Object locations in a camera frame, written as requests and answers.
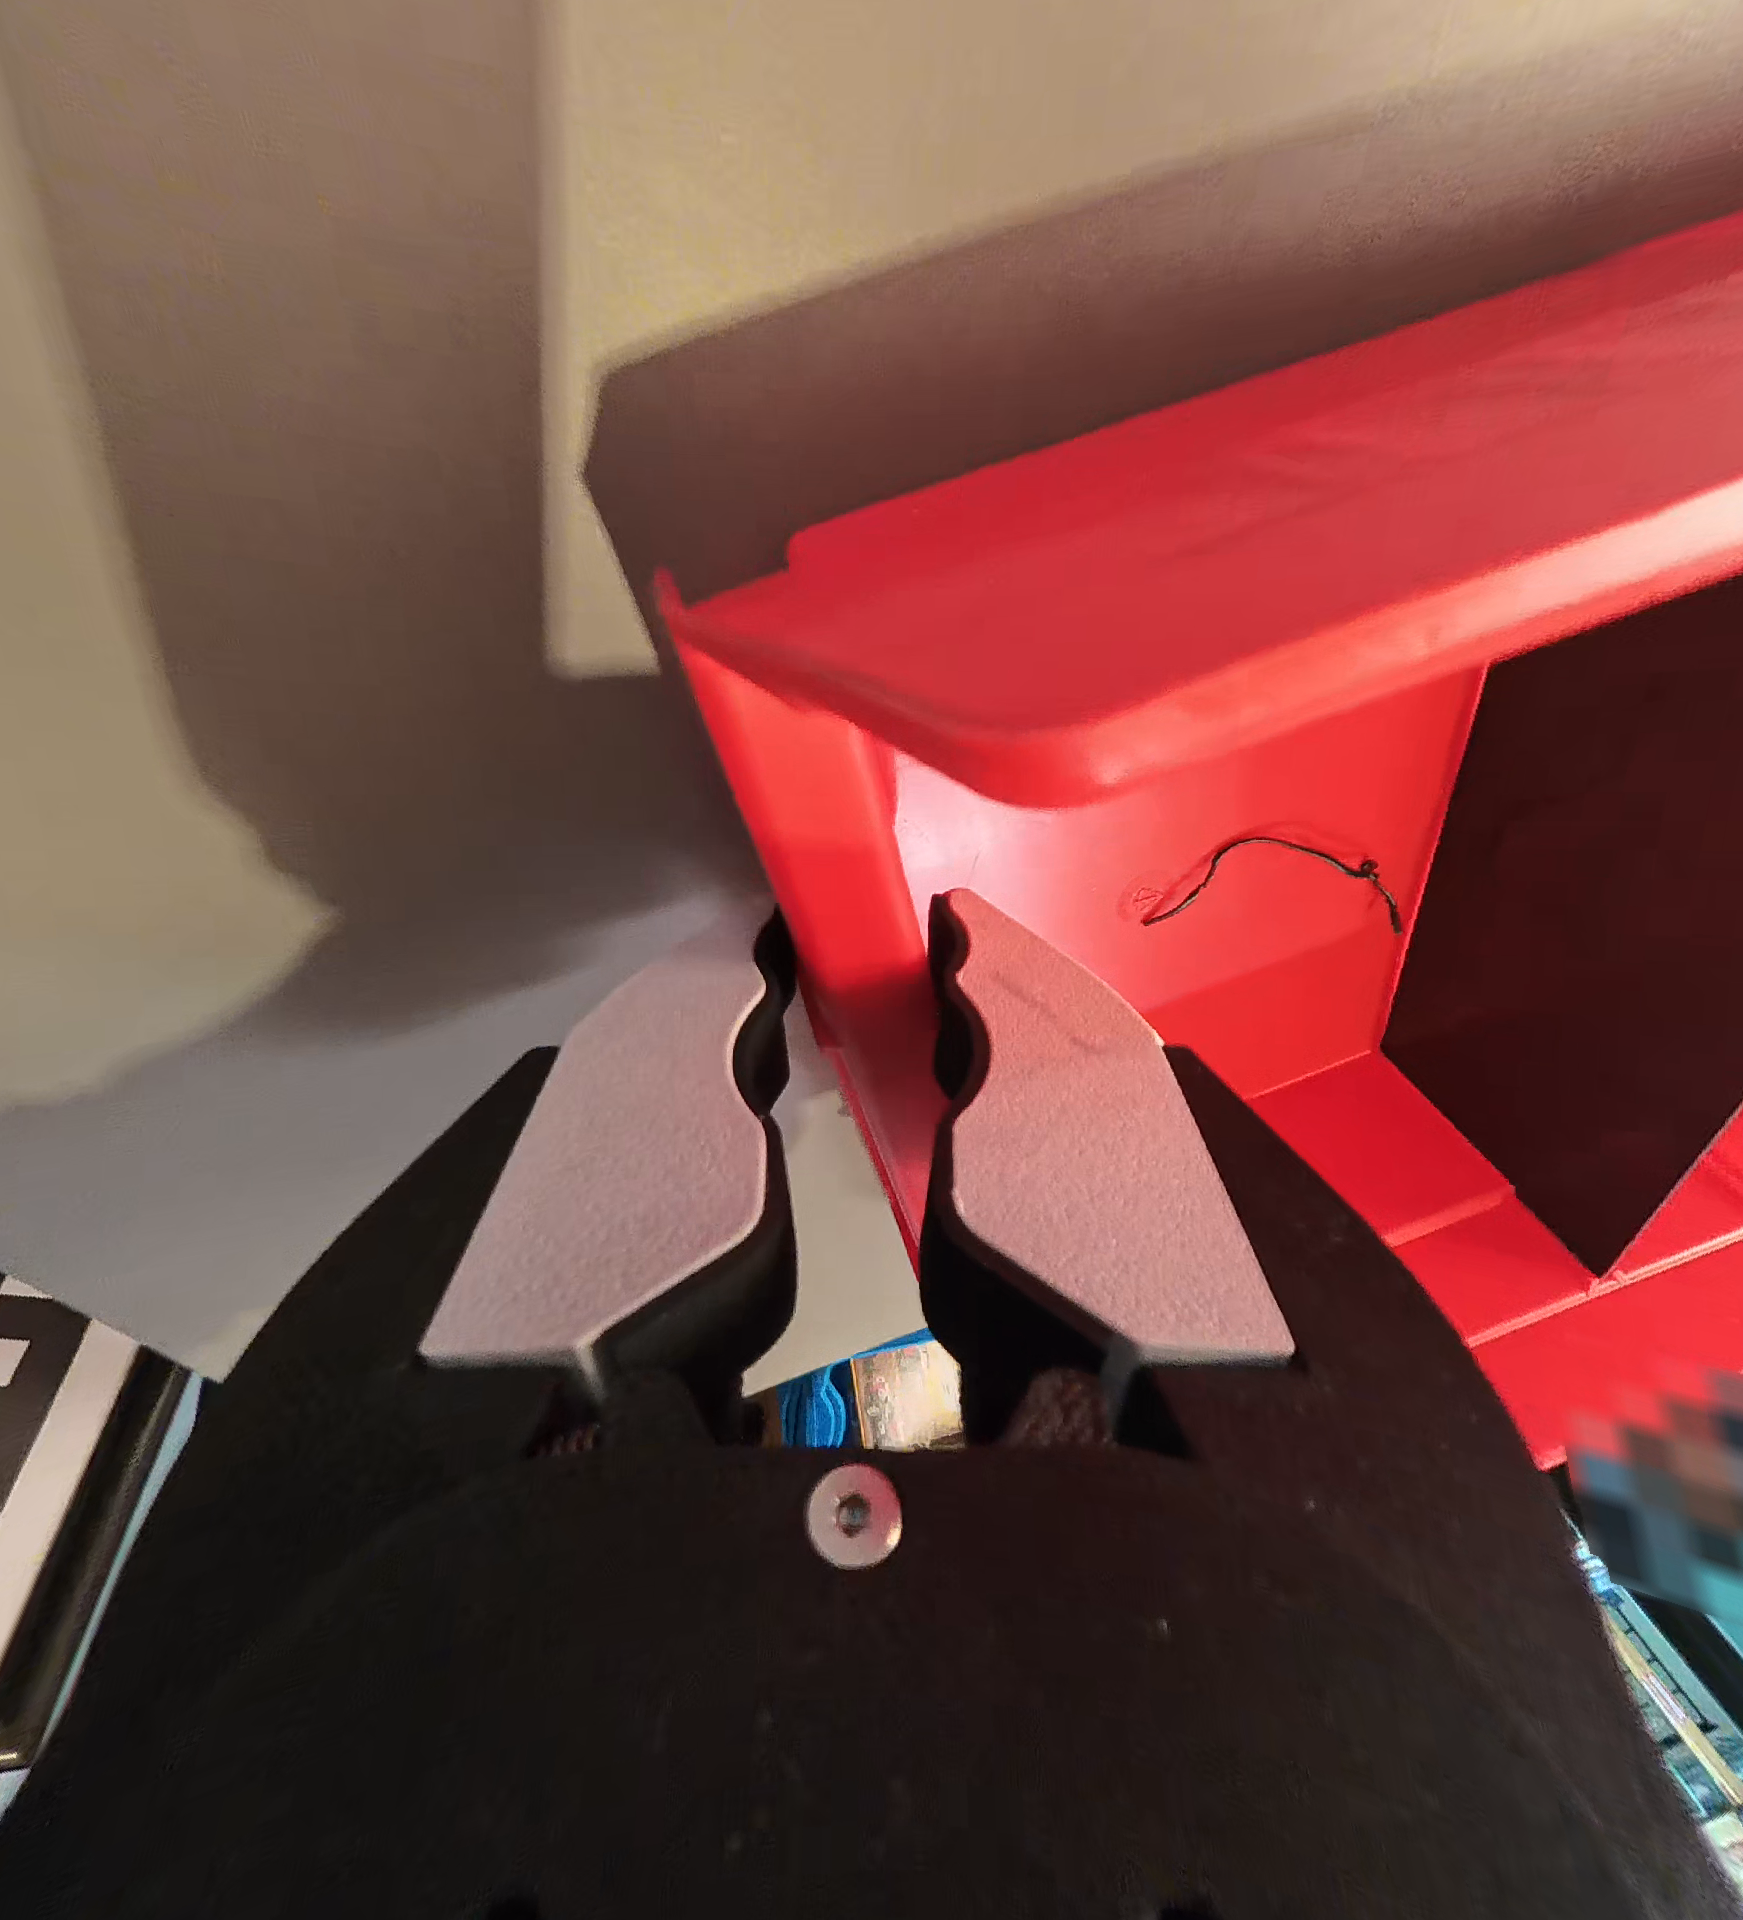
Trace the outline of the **red plastic storage bin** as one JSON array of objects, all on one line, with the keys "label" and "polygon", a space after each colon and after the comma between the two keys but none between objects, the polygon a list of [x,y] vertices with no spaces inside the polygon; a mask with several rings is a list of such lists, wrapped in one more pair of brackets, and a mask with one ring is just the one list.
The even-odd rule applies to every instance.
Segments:
[{"label": "red plastic storage bin", "polygon": [[1743,1105],[1594,1276],[1384,1031],[1486,669],[1741,573],[1735,212],[653,604],[909,1256],[964,888],[1249,1099],[1554,1465],[1635,1362],[1743,1374]]}]

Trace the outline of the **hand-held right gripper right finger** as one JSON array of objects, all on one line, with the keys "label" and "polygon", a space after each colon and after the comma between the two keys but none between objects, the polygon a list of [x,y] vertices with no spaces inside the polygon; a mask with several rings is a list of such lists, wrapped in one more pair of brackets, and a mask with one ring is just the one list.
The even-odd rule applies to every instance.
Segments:
[{"label": "hand-held right gripper right finger", "polygon": [[967,888],[932,897],[929,959],[942,1111],[919,1297],[964,1425],[1287,1400],[1293,1337],[1153,1025]]}]

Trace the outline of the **black divider panel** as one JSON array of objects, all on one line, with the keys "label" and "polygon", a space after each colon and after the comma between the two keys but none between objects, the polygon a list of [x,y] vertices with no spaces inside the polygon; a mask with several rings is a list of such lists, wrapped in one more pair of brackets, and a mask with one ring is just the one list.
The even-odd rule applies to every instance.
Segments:
[{"label": "black divider panel", "polygon": [[1594,1276],[1743,1105],[1743,573],[1486,669],[1380,1049]]}]

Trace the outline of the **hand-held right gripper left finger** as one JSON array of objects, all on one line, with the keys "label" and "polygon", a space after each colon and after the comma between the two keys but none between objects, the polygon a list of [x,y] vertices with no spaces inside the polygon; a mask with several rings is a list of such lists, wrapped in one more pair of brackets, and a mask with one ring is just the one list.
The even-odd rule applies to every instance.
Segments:
[{"label": "hand-held right gripper left finger", "polygon": [[556,1049],[420,1340],[434,1370],[547,1370],[602,1404],[671,1374],[736,1404],[786,1330],[773,1107],[795,956],[750,901],[629,974]]}]

